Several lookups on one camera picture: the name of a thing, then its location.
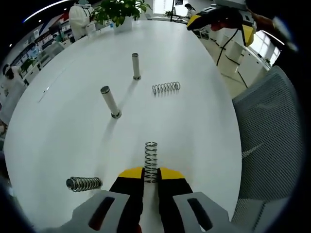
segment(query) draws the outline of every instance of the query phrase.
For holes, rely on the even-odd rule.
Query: black cable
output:
[[[224,44],[224,46],[222,47],[222,50],[220,51],[220,54],[219,54],[219,57],[218,57],[216,66],[218,66],[220,57],[222,56],[222,53],[223,53],[223,50],[224,50],[225,46],[226,46],[226,45],[230,42],[230,40],[232,40],[232,38],[237,34],[238,30],[239,30],[239,29],[237,28],[237,30],[236,30],[235,33],[232,35],[232,37],[231,37],[230,39],[228,39],[228,41],[227,41],[227,42]]]

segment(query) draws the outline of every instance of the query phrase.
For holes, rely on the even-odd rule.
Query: green plant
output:
[[[169,16],[171,16],[172,14],[173,14],[172,11],[166,11],[165,14],[164,14],[164,16],[169,17]]]
[[[100,7],[94,11],[93,16],[100,24],[111,20],[118,27],[124,23],[125,17],[133,16],[134,20],[139,19],[139,9],[146,12],[147,8],[151,9],[145,0],[104,0]]]

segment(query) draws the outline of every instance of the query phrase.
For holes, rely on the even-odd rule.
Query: potted plant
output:
[[[164,14],[164,16],[166,16],[166,17],[171,17],[172,14],[173,14],[172,11],[166,11],[165,14]]]
[[[111,20],[115,31],[121,32],[132,29],[132,18],[139,19],[139,10],[146,12],[147,8],[151,9],[145,0],[104,0],[93,15],[100,24]]]

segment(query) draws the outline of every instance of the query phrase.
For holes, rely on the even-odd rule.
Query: metal spring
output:
[[[66,185],[73,192],[82,192],[101,188],[103,182],[98,177],[70,177],[66,180]]]
[[[145,182],[157,182],[157,143],[147,142],[145,144]]]
[[[172,83],[162,83],[152,86],[152,91],[154,94],[156,93],[163,93],[168,91],[177,91],[180,89],[180,83],[179,82],[172,82]]]

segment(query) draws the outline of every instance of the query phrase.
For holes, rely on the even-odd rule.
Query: ceiling light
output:
[[[40,12],[42,12],[42,11],[44,11],[44,10],[46,10],[46,9],[48,9],[48,8],[50,8],[50,7],[52,7],[52,6],[55,6],[55,5],[57,5],[57,4],[60,4],[60,3],[66,2],[66,1],[71,1],[71,0],[61,0],[61,1],[58,1],[58,2],[53,3],[53,4],[51,4],[51,5],[48,5],[48,6],[44,7],[44,8],[42,8],[41,10],[38,10],[37,12],[33,13],[33,14],[32,14],[31,16],[29,16],[28,18],[26,18],[26,19],[23,21],[23,23],[26,22],[27,20],[29,20],[31,17],[35,16],[36,14],[39,14]]]

